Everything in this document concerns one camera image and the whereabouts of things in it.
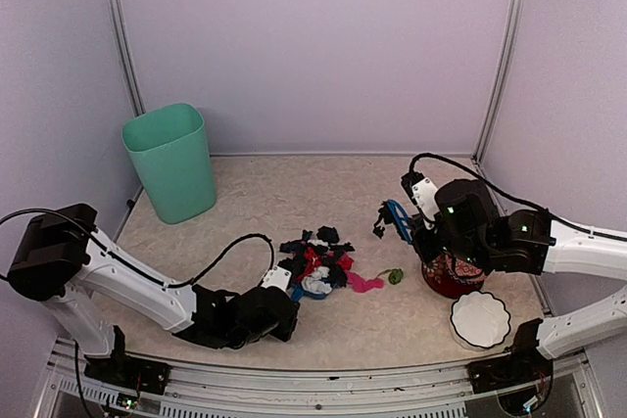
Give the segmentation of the blue dustpan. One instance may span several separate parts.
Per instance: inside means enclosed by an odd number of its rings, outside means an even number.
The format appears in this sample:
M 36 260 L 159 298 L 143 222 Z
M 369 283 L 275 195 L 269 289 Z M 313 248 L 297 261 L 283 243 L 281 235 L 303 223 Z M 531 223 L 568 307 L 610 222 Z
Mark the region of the blue dustpan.
M 292 302 L 300 302 L 302 299 L 322 301 L 327 297 L 328 293 L 312 293 L 306 291 L 302 286 L 297 286 L 293 289 L 290 299 Z

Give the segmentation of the blue hand brush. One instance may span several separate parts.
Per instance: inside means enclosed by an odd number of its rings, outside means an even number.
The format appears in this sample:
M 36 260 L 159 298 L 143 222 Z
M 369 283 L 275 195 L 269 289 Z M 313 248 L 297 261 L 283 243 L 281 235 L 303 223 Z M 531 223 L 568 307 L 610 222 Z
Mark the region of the blue hand brush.
M 395 200 L 385 200 L 378 209 L 378 217 L 373 223 L 372 233 L 381 239 L 385 227 L 391 225 L 399 237 L 408 245 L 412 244 L 410 217 L 405 209 Z

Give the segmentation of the teal plastic waste bin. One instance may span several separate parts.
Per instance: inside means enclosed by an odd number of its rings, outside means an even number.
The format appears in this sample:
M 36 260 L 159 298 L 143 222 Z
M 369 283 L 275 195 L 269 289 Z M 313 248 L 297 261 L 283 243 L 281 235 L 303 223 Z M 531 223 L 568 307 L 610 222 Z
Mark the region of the teal plastic waste bin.
M 172 104 L 124 125 L 122 142 L 158 218 L 169 225 L 191 219 L 217 201 L 203 116 Z

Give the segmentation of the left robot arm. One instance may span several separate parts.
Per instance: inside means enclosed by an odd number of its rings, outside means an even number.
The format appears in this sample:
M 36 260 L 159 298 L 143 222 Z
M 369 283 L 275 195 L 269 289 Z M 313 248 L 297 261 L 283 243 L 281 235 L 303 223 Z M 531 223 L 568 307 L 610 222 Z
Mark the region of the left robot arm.
M 20 209 L 1 221 L 23 215 L 30 220 L 4 280 L 44 304 L 116 383 L 130 382 L 137 363 L 124 351 L 120 328 L 100 316 L 93 292 L 204 348 L 240 349 L 265 336 L 287 342 L 295 330 L 300 306 L 290 298 L 291 274 L 284 268 L 272 265 L 244 294 L 212 291 L 199 276 L 179 282 L 125 252 L 97 226 L 97 212 L 87 204 Z

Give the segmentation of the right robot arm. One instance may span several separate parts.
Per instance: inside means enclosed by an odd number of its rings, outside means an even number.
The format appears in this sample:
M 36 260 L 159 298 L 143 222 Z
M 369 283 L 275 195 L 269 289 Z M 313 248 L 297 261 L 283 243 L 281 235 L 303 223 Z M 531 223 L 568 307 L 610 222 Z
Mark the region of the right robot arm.
M 467 261 L 483 273 L 562 272 L 625 280 L 626 235 L 577 224 L 529 203 L 502 215 L 491 198 L 495 186 L 480 179 L 455 179 L 442 187 L 420 174 L 403 184 L 418 210 L 413 245 L 424 262 L 438 255 Z M 535 371 L 540 357 L 555 359 L 624 333 L 626 291 L 567 314 L 520 325 L 513 352 L 501 372 L 513 383 Z

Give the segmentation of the red floral bowl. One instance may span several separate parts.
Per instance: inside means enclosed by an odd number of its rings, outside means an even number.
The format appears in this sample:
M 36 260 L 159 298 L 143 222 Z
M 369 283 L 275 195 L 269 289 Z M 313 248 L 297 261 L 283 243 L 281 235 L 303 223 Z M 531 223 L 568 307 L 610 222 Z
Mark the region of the red floral bowl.
M 480 290 L 487 278 L 480 268 L 449 255 L 423 262 L 421 274 L 430 289 L 453 300 Z

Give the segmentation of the green paper scrap right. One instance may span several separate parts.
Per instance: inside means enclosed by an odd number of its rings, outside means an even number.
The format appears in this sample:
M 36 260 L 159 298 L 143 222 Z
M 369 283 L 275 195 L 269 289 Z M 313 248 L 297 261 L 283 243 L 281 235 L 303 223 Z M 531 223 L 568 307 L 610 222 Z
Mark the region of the green paper scrap right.
M 402 268 L 389 268 L 379 272 L 376 277 L 385 278 L 390 285 L 398 285 L 403 281 L 405 273 Z

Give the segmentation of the white scalloped bowl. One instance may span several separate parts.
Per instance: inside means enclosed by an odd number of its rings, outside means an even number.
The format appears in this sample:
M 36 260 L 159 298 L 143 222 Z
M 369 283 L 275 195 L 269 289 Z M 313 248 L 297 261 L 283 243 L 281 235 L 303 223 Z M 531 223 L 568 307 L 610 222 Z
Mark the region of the white scalloped bowl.
M 511 314 L 492 293 L 471 292 L 451 306 L 450 331 L 463 348 L 486 351 L 505 343 L 511 332 Z

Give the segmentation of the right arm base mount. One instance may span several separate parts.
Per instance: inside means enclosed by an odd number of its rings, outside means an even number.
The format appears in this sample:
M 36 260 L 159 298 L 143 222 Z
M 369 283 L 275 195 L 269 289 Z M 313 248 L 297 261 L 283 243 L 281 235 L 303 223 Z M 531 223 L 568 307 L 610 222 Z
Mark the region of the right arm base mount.
M 543 357 L 538 350 L 536 336 L 541 323 L 542 319 L 537 318 L 521 324 L 507 355 L 468 364 L 469 381 L 475 394 L 539 381 L 553 375 L 553 361 Z

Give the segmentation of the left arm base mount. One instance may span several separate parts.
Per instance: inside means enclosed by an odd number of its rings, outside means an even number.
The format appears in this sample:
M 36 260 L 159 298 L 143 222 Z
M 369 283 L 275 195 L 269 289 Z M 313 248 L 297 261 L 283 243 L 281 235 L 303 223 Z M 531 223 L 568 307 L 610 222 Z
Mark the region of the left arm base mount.
M 170 366 L 161 361 L 142 359 L 125 351 L 125 336 L 113 327 L 112 352 L 104 357 L 85 355 L 85 376 L 106 384 L 135 390 L 138 393 L 163 395 L 168 384 Z

